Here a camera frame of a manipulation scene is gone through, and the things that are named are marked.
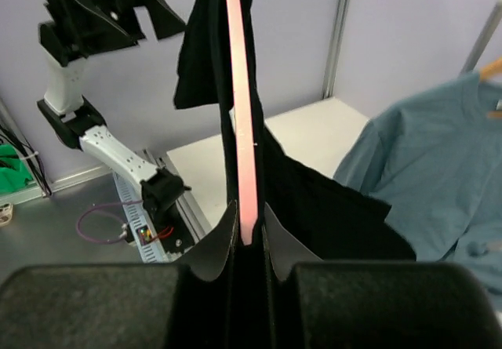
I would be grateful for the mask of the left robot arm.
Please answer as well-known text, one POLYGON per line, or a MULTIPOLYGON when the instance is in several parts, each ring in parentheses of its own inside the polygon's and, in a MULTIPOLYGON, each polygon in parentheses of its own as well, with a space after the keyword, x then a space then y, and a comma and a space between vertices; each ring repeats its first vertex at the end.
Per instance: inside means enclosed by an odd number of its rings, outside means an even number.
POLYGON ((136 231, 142 243, 180 233, 176 201, 188 186, 117 140, 83 96, 82 81, 91 56, 131 48, 144 39, 136 8, 148 11, 159 40, 182 33, 184 21, 165 0, 46 0, 45 7, 51 19, 39 24, 38 36, 51 75, 38 109, 64 145, 92 155, 132 185, 157 229, 136 231))

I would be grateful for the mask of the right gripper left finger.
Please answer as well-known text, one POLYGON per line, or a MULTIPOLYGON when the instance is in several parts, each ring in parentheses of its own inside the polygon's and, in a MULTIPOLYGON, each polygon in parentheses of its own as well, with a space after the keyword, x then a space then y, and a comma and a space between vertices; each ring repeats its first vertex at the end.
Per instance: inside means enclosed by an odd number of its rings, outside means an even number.
POLYGON ((231 202, 217 226, 184 254, 184 264, 204 282, 213 282, 224 271, 239 234, 238 203, 231 202))

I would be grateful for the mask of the pink plastic hanger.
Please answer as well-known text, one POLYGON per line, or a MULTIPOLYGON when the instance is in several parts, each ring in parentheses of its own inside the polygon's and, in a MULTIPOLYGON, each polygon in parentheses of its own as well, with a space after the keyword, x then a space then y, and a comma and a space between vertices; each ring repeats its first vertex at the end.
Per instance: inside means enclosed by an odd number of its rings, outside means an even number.
POLYGON ((226 5, 235 113, 240 233, 242 243, 251 245, 253 229, 258 221, 258 195, 246 37, 241 0, 226 0, 226 5))

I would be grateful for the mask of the black t shirt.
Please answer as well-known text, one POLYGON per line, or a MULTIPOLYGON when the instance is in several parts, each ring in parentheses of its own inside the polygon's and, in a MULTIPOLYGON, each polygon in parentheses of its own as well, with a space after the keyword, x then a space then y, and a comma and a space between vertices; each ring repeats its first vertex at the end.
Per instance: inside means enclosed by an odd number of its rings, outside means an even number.
MULTIPOLYGON (((386 224, 390 206, 289 157, 264 122, 256 84, 253 0, 240 0, 246 40, 258 202, 324 260, 415 260, 411 245, 386 224)), ((220 110, 227 198, 238 196, 234 106, 226 0, 195 0, 177 66, 177 109, 220 110)))

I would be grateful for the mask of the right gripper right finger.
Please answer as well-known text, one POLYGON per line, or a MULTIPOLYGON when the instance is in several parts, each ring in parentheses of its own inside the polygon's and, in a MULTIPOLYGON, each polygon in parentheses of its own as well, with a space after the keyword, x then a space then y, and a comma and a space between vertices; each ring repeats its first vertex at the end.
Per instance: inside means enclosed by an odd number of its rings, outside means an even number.
POLYGON ((296 264, 323 262, 323 259, 315 255, 283 227, 267 203, 264 207, 263 229, 273 280, 286 281, 296 264))

